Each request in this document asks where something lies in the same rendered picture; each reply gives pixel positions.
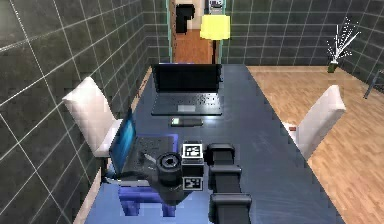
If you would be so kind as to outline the framed wall picture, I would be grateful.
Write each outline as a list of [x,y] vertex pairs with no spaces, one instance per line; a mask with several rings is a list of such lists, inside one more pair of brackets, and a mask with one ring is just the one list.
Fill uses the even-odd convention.
[[209,13],[221,14],[223,10],[222,0],[209,0]]

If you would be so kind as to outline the white house plant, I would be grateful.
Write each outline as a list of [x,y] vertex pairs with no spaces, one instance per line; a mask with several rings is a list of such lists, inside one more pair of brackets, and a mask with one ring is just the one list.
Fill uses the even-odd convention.
[[336,34],[333,37],[334,43],[327,42],[327,53],[330,57],[330,62],[327,68],[328,73],[334,73],[338,67],[339,60],[346,56],[351,56],[352,52],[347,50],[347,47],[357,38],[360,31],[356,30],[356,26],[351,23],[351,20],[346,17],[342,25],[336,26]]

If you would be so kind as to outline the yellow floor lamp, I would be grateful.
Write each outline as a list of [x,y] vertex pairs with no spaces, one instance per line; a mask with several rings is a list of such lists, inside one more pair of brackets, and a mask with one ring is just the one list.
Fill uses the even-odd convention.
[[200,37],[212,41],[212,63],[216,63],[217,41],[230,38],[230,17],[225,14],[202,16]]

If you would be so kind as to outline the white chair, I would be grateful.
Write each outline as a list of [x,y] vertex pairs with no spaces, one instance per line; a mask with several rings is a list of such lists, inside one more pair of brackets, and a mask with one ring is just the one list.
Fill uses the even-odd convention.
[[[283,127],[304,159],[308,160],[345,112],[346,106],[342,100],[339,86],[331,85],[313,104],[298,125],[283,122]],[[289,126],[296,126],[297,130],[290,131]]]
[[74,118],[92,154],[108,158],[109,150],[121,126],[101,89],[91,77],[85,78],[74,90],[62,98]]

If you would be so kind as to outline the black remote control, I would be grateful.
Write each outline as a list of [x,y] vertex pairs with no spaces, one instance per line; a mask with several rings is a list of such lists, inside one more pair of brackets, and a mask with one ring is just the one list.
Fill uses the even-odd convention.
[[170,125],[172,127],[196,127],[202,126],[203,120],[200,118],[174,117],[171,119]]

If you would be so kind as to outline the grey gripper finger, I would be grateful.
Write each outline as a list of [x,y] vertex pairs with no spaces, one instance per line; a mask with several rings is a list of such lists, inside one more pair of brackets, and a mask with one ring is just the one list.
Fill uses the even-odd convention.
[[103,177],[105,183],[110,184],[150,184],[157,181],[158,177],[153,173],[129,171],[120,174],[107,173]]
[[140,152],[140,156],[141,156],[143,159],[145,158],[146,160],[152,162],[153,164],[156,164],[156,163],[157,163],[157,160],[156,160],[154,157],[150,156],[149,154]]

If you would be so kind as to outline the black cabinet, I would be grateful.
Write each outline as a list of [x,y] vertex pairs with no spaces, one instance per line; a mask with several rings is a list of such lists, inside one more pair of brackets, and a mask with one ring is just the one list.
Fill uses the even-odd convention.
[[187,32],[187,21],[194,18],[195,7],[193,4],[178,4],[176,6],[176,32]]

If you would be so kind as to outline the laptop with blue screen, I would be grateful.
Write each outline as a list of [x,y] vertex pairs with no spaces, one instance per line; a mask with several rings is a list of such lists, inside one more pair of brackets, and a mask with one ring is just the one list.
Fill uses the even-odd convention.
[[177,144],[177,134],[138,134],[132,110],[129,109],[109,150],[114,171],[107,173],[137,171],[155,174],[156,164],[143,159],[140,152],[157,160],[163,153],[177,152]]

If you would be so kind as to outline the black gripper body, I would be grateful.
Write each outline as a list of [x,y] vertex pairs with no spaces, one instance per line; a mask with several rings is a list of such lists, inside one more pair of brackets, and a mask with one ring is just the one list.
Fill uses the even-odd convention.
[[169,205],[179,204],[185,198],[181,156],[176,152],[164,153],[158,157],[156,168],[161,198]]

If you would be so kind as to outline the black laptop computer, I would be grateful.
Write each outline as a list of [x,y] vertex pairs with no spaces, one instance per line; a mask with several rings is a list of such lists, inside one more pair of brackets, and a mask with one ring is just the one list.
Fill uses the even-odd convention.
[[161,63],[152,66],[154,116],[220,116],[220,64]]

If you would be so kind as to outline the blue table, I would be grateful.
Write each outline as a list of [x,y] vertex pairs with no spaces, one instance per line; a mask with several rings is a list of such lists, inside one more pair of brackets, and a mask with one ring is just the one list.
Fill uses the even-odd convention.
[[[345,224],[248,69],[228,64],[222,77],[223,114],[206,117],[193,128],[171,128],[167,117],[151,114],[156,91],[149,80],[134,112],[137,132],[176,133],[181,142],[233,144],[235,162],[242,168],[241,189],[253,200],[252,224]],[[164,217],[161,205],[148,203],[137,216],[127,216],[118,187],[104,184],[85,224],[211,224],[209,197],[206,189],[191,193],[174,217]]]

